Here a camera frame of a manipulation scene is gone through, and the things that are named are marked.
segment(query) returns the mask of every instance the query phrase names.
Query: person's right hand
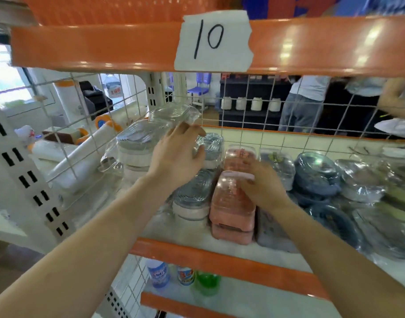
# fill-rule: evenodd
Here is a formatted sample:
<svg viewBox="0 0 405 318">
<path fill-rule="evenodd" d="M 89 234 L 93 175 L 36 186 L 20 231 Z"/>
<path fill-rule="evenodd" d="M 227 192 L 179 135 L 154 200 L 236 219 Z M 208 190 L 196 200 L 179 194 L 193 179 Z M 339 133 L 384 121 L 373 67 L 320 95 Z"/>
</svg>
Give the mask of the person's right hand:
<svg viewBox="0 0 405 318">
<path fill-rule="evenodd" d="M 240 181 L 241 188 L 260 208 L 273 211 L 276 208 L 292 205 L 282 182 L 274 169 L 268 164 L 256 160 L 245 160 L 250 172 L 255 176 L 253 183 Z"/>
</svg>

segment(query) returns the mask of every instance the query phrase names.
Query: orange plastic basket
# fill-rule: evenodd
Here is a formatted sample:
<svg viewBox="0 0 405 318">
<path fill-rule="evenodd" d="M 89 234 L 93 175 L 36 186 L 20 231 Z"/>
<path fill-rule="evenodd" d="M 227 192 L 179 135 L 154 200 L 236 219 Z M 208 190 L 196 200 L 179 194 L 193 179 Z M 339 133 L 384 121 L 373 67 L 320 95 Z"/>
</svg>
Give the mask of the orange plastic basket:
<svg viewBox="0 0 405 318">
<path fill-rule="evenodd" d="M 182 21 L 236 8 L 239 0 L 24 0 L 41 25 L 126 25 Z"/>
</svg>

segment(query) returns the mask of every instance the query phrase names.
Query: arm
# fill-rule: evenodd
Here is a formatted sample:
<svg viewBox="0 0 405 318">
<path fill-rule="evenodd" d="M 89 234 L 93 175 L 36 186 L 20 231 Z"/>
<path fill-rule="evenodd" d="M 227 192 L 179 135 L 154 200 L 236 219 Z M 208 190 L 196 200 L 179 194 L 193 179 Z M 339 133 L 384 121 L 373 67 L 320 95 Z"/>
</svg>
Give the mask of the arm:
<svg viewBox="0 0 405 318">
<path fill-rule="evenodd" d="M 138 235 L 166 198 L 204 163 L 199 126 L 181 124 L 156 146 L 148 174 L 0 295 L 2 318 L 90 317 Z"/>
<path fill-rule="evenodd" d="M 400 98 L 405 89 L 404 78 L 389 79 L 378 101 L 378 108 L 394 117 L 405 119 L 405 99 Z"/>
<path fill-rule="evenodd" d="M 268 164 L 250 164 L 255 181 L 242 189 L 283 227 L 343 318 L 405 317 L 404 286 L 295 205 Z"/>
</svg>

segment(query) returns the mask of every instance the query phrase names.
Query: window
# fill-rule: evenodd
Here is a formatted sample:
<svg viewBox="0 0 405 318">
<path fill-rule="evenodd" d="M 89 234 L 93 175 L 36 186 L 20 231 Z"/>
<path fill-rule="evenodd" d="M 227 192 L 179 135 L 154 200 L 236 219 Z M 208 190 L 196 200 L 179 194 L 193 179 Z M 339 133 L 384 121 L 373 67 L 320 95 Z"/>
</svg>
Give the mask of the window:
<svg viewBox="0 0 405 318">
<path fill-rule="evenodd" d="M 26 68 L 10 66 L 9 46 L 0 44 L 0 108 L 9 109 L 34 102 L 34 87 L 30 86 L 30 76 Z"/>
</svg>

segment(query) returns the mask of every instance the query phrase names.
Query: hand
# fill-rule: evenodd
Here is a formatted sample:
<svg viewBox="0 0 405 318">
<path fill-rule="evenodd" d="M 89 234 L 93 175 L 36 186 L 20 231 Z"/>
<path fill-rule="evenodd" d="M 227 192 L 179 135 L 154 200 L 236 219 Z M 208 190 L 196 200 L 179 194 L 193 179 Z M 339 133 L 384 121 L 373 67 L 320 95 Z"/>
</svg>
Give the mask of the hand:
<svg viewBox="0 0 405 318">
<path fill-rule="evenodd" d="M 185 122 L 170 129 L 154 148 L 148 175 L 165 179 L 172 191 L 189 182 L 205 160 L 204 145 L 192 154 L 198 135 L 205 136 L 205 131 Z"/>
<path fill-rule="evenodd" d="M 245 160 L 244 163 L 249 165 L 249 173 L 255 176 L 254 182 L 240 181 L 241 188 L 251 201 L 266 211 L 293 205 L 279 176 L 268 163 L 256 160 Z"/>
</svg>

